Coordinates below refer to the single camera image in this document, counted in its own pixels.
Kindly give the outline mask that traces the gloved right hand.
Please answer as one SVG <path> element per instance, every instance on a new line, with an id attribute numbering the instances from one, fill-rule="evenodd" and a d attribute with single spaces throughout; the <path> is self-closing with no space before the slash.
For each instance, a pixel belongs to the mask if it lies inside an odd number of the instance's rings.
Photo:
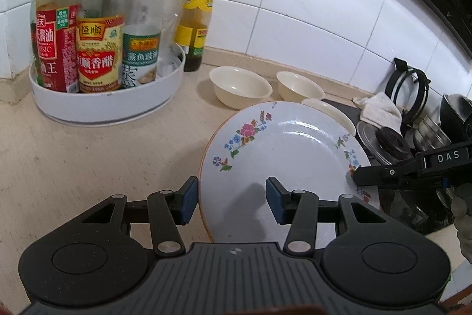
<path id="1" fill-rule="evenodd" d="M 462 256 L 472 263 L 471 253 L 471 215 L 468 214 L 466 201 L 457 195 L 454 190 L 454 197 L 451 201 L 451 210 L 454 215 L 454 226 L 457 229 L 457 237 L 460 243 Z"/>

